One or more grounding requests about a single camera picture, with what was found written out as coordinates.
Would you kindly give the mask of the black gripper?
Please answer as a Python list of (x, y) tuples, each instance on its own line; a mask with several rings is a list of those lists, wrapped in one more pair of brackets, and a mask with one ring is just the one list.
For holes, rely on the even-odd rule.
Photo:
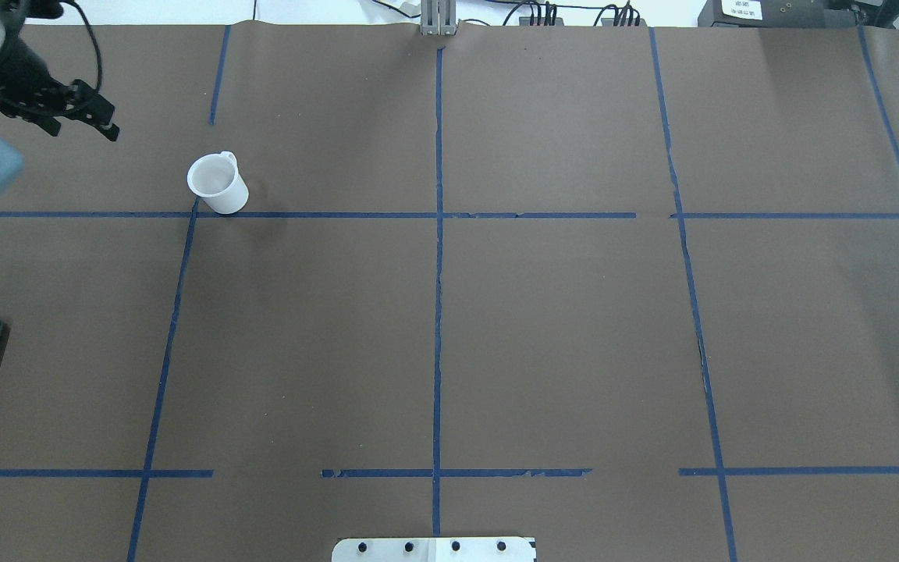
[(68, 119), (92, 126), (108, 141), (118, 140), (113, 103), (83, 80), (69, 86), (58, 81), (22, 39), (6, 38), (0, 47), (0, 112), (57, 137), (61, 130), (57, 115), (65, 110)]

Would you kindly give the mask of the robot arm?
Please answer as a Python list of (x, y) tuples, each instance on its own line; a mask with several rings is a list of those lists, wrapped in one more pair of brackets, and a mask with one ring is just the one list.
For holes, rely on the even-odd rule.
[[(46, 61), (22, 39), (28, 19), (57, 20), (65, 7), (82, 20), (95, 55), (95, 84), (74, 80), (65, 84), (54, 78)], [(60, 119), (93, 127), (115, 142), (120, 128), (113, 122), (115, 106), (102, 94), (104, 70), (102, 50), (95, 31), (77, 1), (0, 1), (0, 113), (10, 119), (32, 123), (56, 137)], [(21, 174), (22, 154), (0, 138), (0, 194)]]

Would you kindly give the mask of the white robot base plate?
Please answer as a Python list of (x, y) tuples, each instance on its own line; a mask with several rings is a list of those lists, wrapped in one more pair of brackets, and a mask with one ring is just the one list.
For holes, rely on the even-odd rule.
[(332, 561), (536, 561), (534, 538), (520, 536), (342, 539)]

